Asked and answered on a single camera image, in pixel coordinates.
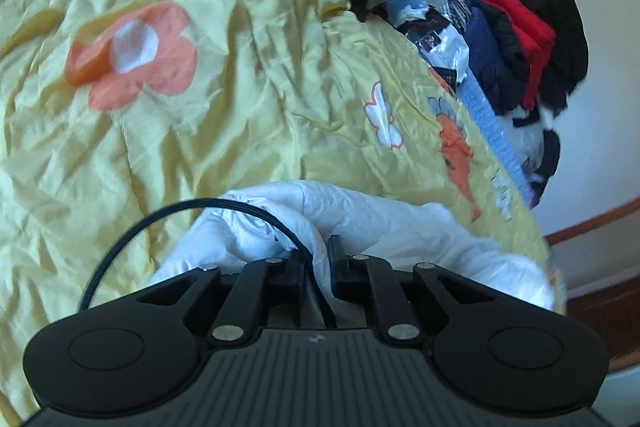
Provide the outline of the white quilted duvet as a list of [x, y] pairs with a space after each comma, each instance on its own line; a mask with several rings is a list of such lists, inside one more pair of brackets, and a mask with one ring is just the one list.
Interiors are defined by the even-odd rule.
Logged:
[[[316, 181], [274, 182], [226, 193], [232, 202], [266, 210], [289, 228], [310, 251], [314, 277], [340, 324], [358, 321], [355, 306], [332, 293], [326, 240], [341, 237], [349, 254], [386, 260], [409, 272], [432, 262], [532, 305], [553, 310], [549, 277], [538, 263], [475, 236], [438, 202], [417, 206]], [[272, 225], [239, 211], [207, 208], [152, 275], [157, 284], [195, 268], [217, 265], [224, 274], [240, 272], [248, 262], [288, 257], [293, 243]]]

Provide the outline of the red and black clothes pile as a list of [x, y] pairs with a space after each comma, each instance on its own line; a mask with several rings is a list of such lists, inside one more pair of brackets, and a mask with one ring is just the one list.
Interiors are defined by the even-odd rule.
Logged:
[[552, 120], [587, 76], [588, 42], [575, 0], [463, 0], [469, 64], [537, 205], [558, 170]]

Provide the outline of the black white plastic bag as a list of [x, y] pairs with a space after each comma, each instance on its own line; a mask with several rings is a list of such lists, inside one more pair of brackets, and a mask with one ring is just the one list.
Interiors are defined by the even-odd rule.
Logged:
[[469, 69], [470, 51], [463, 34], [471, 19], [464, 0], [442, 6], [425, 0], [393, 0], [392, 24], [411, 41], [446, 86], [456, 92]]

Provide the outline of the yellow cartoon bedsheet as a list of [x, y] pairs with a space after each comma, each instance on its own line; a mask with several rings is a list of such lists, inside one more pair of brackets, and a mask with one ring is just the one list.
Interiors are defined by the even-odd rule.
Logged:
[[423, 205], [535, 260], [533, 215], [464, 105], [347, 0], [1, 0], [1, 421], [28, 340], [153, 210], [314, 180]]

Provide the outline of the light blue knitted blanket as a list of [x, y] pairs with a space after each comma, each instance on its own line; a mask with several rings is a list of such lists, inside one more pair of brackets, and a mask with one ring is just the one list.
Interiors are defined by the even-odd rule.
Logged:
[[[425, 0], [388, 0], [386, 2], [387, 15], [392, 24], [401, 24], [410, 18], [416, 18], [427, 9], [428, 4]], [[503, 169], [510, 174], [513, 183], [525, 200], [525, 205], [529, 207], [533, 202], [533, 192], [494, 110], [470, 70], [466, 73], [465, 80], [457, 87], [456, 93], [468, 110], [472, 121], [488, 142], [491, 152], [500, 160]]]

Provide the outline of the wooden door frame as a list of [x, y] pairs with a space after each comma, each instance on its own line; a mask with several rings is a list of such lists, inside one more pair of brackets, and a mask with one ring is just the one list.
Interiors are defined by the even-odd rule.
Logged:
[[612, 373], [639, 364], [639, 199], [546, 236], [567, 285], [566, 311], [608, 349]]

